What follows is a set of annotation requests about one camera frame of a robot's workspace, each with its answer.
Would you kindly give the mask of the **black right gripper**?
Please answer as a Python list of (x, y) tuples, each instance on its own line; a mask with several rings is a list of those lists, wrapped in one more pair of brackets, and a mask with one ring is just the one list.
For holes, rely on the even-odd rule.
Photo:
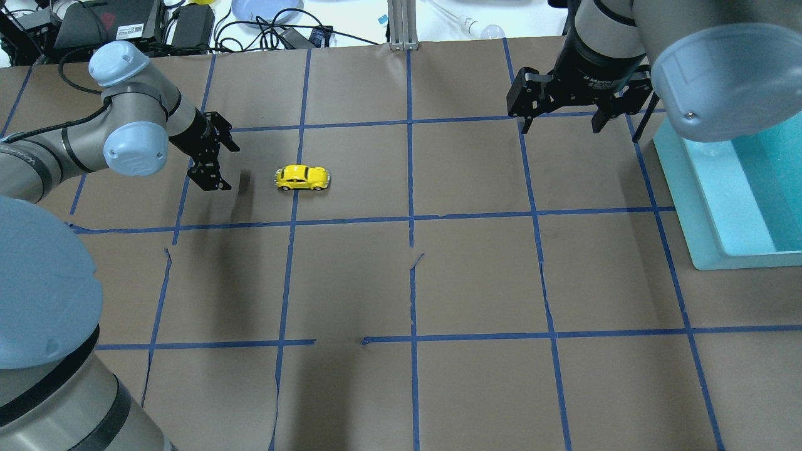
[(518, 69), (506, 95), (507, 113), (519, 119), (519, 133), (529, 133), (534, 117), (565, 106), (598, 109), (591, 118), (598, 134), (618, 115), (634, 115), (653, 97), (650, 66), (638, 29), (613, 31), (575, 25), (570, 29), (554, 66), (547, 73)]

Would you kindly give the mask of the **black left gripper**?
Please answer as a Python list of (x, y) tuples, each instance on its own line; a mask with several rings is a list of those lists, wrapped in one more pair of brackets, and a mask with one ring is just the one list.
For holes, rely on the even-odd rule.
[(232, 189), (221, 177), (221, 146), (230, 152), (240, 151), (232, 137), (231, 123), (217, 111), (197, 111), (190, 127), (182, 132), (182, 152), (192, 160), (188, 178), (203, 191)]

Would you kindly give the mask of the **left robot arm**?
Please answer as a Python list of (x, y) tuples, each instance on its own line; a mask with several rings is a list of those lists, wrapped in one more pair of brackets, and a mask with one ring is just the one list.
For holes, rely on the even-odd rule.
[(175, 450), (97, 356), (97, 266), (41, 203), (92, 172), (152, 176), (170, 147), (190, 158), (201, 189), (229, 190), (219, 152), (239, 147), (228, 120), (200, 111), (130, 42), (98, 48), (88, 72), (101, 89), (97, 111), (2, 139), (2, 449)]

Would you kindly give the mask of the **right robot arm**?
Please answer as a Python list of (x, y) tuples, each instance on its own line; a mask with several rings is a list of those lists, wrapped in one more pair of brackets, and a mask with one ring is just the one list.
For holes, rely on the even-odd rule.
[(521, 68), (506, 97), (510, 117), (596, 106), (599, 132), (659, 101), (685, 139), (753, 135), (800, 112), (799, 1), (568, 1), (558, 60)]

